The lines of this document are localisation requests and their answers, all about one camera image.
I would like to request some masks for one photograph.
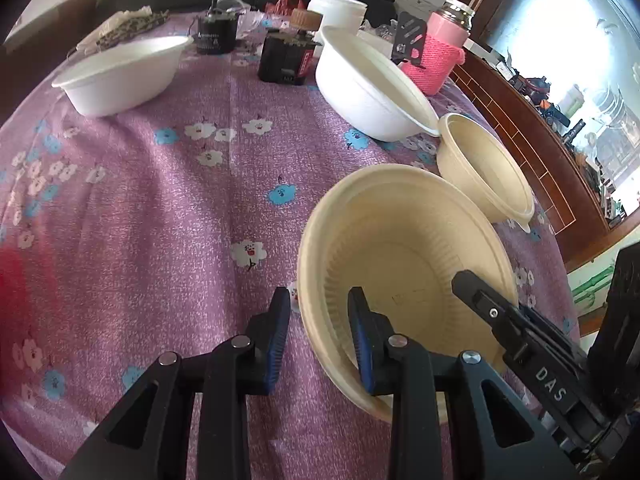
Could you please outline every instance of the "red plastic bag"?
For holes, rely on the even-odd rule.
[[[276,4],[266,4],[264,12],[267,14],[279,14],[281,16],[290,16],[293,9],[306,9],[306,5],[302,0],[298,3],[291,3],[290,0],[278,0]]]

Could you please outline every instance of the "white plastic container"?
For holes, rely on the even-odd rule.
[[[326,27],[324,39],[316,83],[345,121],[387,142],[422,132],[440,135],[429,100],[391,60],[340,28]]]
[[[103,117],[136,107],[169,86],[189,36],[133,41],[94,54],[65,70],[62,88],[79,114]]]
[[[512,304],[518,293],[507,254],[478,207],[428,171],[379,164],[351,173],[322,197],[298,251],[300,313],[322,368],[351,402],[391,421],[390,397],[362,386],[347,294],[361,286],[369,307],[427,350],[475,349],[497,370],[503,350],[491,328],[451,291],[470,269]],[[446,403],[438,396],[440,422]]]
[[[311,0],[307,10],[322,14],[320,29],[316,32],[316,41],[324,44],[322,30],[325,27],[337,27],[356,34],[367,12],[367,4],[358,0]],[[322,47],[317,47],[314,55],[320,56]]]

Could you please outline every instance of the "wooden cabinet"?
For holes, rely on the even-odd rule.
[[[597,245],[610,229],[599,198],[558,135],[500,74],[470,52],[452,77],[522,168],[553,226],[567,270],[584,263],[578,256],[589,258],[585,248]]]

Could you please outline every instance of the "blue flower print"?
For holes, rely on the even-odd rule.
[[[569,319],[567,319],[567,318],[563,317],[563,318],[562,318],[562,331],[563,331],[565,334],[567,334],[567,335],[568,335],[568,334],[569,334],[569,332],[571,332],[572,327],[573,327],[573,323],[571,323],[571,320],[569,320]]]
[[[396,148],[396,145],[394,143],[386,142],[384,140],[376,140],[376,144],[386,152],[392,152]]]
[[[173,144],[178,140],[178,134],[176,134],[171,128],[156,130],[154,132],[154,137],[156,138],[156,144]]]
[[[44,202],[49,202],[50,200],[53,200],[56,197],[59,189],[60,187],[56,186],[56,184],[49,184],[40,195],[40,198]]]
[[[65,377],[57,370],[48,370],[44,374],[42,387],[49,400],[60,400],[65,394]]]
[[[431,153],[418,152],[417,157],[427,166],[433,166],[436,163],[436,159]]]
[[[36,127],[33,129],[33,131],[36,132],[37,134],[41,134],[44,130],[47,130],[48,128],[49,128],[49,125],[47,124],[47,121],[43,119],[39,121],[38,124],[36,124]]]
[[[51,134],[46,136],[42,141],[42,143],[44,144],[45,149],[49,153],[53,153],[54,155],[56,155],[57,153],[60,153],[60,150],[62,149],[62,142],[60,142],[56,137],[54,137]]]
[[[542,236],[540,236],[540,233],[535,228],[531,230],[531,232],[529,233],[529,236],[532,238],[534,242],[539,242],[542,239]]]
[[[133,383],[135,383],[144,372],[144,368],[138,368],[137,366],[128,366],[122,374],[122,384],[124,384],[125,391],[132,387]]]
[[[38,200],[31,200],[24,208],[24,215],[28,218],[33,218],[40,212],[40,202]]]
[[[347,141],[347,148],[353,148],[354,150],[364,150],[369,145],[369,137],[355,128],[350,128],[344,134],[344,138]]]
[[[280,184],[275,189],[272,189],[267,197],[271,200],[271,203],[275,205],[283,205],[287,202],[291,202],[296,197],[296,186],[288,186],[287,184]]]
[[[27,158],[25,158],[24,160],[26,160],[27,162],[33,162],[39,156],[40,150],[38,148],[33,148],[29,153],[27,153]]]

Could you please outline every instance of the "pink knitted cup sleeve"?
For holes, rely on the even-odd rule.
[[[420,61],[422,68],[411,63],[404,63],[401,68],[424,94],[436,95],[453,67],[464,62],[463,49],[427,34]]]

